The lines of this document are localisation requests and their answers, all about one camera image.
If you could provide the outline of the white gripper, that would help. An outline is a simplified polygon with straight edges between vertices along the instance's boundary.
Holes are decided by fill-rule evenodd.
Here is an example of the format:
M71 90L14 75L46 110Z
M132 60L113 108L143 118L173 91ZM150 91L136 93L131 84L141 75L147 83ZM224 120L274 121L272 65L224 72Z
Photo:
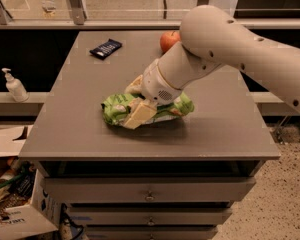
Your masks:
M127 129L136 129L150 120L157 113L159 105L172 103L182 93L173 88L163 78L155 59L144 71L143 75L136 77L126 88L125 93L141 93L146 99L141 101L136 108L126 117L123 126Z

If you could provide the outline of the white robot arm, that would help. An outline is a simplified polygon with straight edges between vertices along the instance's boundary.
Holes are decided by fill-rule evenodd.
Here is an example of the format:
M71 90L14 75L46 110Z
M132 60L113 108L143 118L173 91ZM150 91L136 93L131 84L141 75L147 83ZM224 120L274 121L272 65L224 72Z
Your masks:
M132 106L125 128L151 120L158 106L172 103L191 82L224 65L243 72L300 114L299 48L258 36L210 5L190 10L179 33L181 40L126 88L145 99Z

